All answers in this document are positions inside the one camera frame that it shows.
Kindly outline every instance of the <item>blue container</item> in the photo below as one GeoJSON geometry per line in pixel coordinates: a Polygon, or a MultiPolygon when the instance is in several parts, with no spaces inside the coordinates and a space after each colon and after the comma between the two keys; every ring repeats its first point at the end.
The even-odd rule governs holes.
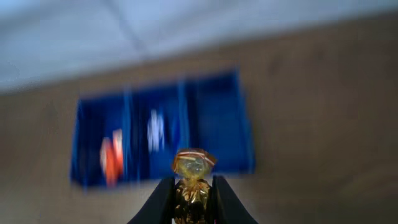
{"type": "Polygon", "coordinates": [[[173,175],[177,151],[197,147],[214,155],[217,173],[253,173],[251,128],[238,71],[169,86],[125,91],[78,102],[71,178],[106,185],[100,166],[104,137],[122,129],[124,173],[118,182],[173,175]]]}

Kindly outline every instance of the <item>gold wrapper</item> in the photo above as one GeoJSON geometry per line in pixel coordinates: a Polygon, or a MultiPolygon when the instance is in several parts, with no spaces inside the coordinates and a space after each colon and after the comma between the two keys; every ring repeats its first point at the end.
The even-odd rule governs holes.
{"type": "Polygon", "coordinates": [[[177,184],[176,224],[208,224],[211,187],[205,180],[181,179],[177,184]]]}

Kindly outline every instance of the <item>blue tray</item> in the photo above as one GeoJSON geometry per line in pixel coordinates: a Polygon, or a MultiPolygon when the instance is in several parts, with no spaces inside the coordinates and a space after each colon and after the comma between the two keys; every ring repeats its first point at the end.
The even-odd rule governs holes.
{"type": "Polygon", "coordinates": [[[106,185],[100,166],[104,137],[122,129],[124,174],[118,182],[173,175],[177,151],[197,147],[218,159],[213,172],[253,173],[251,128],[239,88],[238,71],[214,78],[182,80],[168,86],[78,102],[71,179],[83,186],[106,185]],[[163,143],[149,152],[151,114],[162,118],[163,143]]]}

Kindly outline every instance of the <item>gold wrapped candy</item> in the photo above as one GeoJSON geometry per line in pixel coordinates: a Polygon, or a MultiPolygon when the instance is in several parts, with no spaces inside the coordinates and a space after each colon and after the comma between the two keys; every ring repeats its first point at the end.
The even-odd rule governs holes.
{"type": "Polygon", "coordinates": [[[209,223],[211,187],[203,178],[215,163],[215,158],[202,149],[184,149],[176,155],[172,169],[183,177],[175,194],[176,224],[209,223]]]}

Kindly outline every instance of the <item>wooden surface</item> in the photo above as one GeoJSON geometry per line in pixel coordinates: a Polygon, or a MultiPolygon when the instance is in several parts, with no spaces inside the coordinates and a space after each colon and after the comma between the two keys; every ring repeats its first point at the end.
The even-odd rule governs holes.
{"type": "Polygon", "coordinates": [[[257,169],[228,181],[259,223],[398,222],[392,14],[0,96],[0,223],[126,223],[157,182],[87,192],[70,185],[78,96],[236,64],[257,169]]]}

